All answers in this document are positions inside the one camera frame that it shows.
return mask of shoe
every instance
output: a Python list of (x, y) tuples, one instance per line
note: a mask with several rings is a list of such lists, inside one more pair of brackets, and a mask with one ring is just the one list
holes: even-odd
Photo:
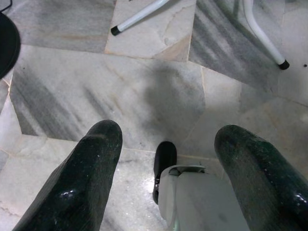
[(154, 160), (154, 189), (153, 189), (153, 200), (158, 204), (158, 191), (159, 191), (159, 182), (160, 175), (162, 172), (173, 165), (177, 164), (177, 149), (173, 143), (164, 141), (161, 142), (155, 154)]

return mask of foot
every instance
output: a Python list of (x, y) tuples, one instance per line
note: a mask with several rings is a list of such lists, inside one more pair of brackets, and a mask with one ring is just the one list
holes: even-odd
[(161, 173), (168, 167), (177, 164), (177, 149), (173, 143), (161, 142), (155, 154), (153, 200), (158, 204), (158, 191)]

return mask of chair leg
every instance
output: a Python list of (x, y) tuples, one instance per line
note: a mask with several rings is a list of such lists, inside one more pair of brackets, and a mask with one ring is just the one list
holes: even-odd
[(250, 28), (254, 32), (254, 34), (262, 42), (262, 44), (269, 51), (269, 53), (272, 55), (273, 59), (275, 60), (279, 68), (282, 70), (285, 70), (290, 65), (286, 61), (286, 59), (281, 55), (279, 50), (274, 46), (274, 44), (271, 42), (269, 37), (264, 33), (264, 31), (257, 24), (255, 17), (253, 15), (253, 11), (252, 11), (253, 3), (254, 3), (254, 0), (243, 0), (244, 13), (245, 13), (246, 20)]
[(138, 13), (135, 15), (131, 16), (129, 19), (126, 21), (122, 22), (121, 24), (114, 26), (111, 29), (111, 33), (116, 36), (129, 28), (130, 26), (134, 25), (141, 19), (145, 18), (149, 14), (153, 13), (157, 9), (161, 8), (163, 5), (165, 5), (168, 1), (170, 0), (156, 0), (155, 2), (151, 3), (150, 5), (146, 6), (142, 10), (140, 10)]

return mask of black round object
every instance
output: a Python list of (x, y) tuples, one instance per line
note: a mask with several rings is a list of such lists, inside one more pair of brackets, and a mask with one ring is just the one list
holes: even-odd
[(20, 51), (20, 37), (15, 24), (0, 13), (0, 79), (15, 65)]

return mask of marble floor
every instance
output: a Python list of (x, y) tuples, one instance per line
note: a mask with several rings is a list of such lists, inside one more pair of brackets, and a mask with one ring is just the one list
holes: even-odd
[(229, 181), (216, 132), (237, 124), (270, 141), (308, 179), (308, 1), (255, 1), (257, 21), (290, 62), (281, 71), (239, 0), (171, 0), (114, 37), (151, 0), (13, 0), (22, 47), (0, 80), (0, 230), (10, 231), (88, 129), (112, 119), (123, 149), (101, 230), (162, 231), (154, 152)]

